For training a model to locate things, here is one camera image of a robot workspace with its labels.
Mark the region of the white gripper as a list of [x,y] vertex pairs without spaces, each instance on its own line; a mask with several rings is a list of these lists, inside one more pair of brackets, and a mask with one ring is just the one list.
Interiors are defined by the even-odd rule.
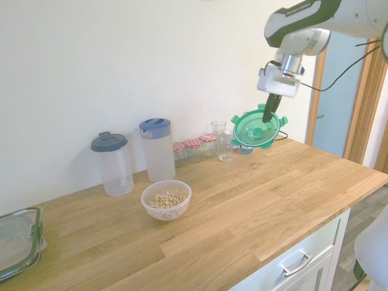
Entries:
[[275,66],[267,66],[259,70],[257,89],[269,93],[263,113],[263,122],[272,118],[281,102],[281,96],[294,98],[299,89],[299,79],[283,75],[283,71]]

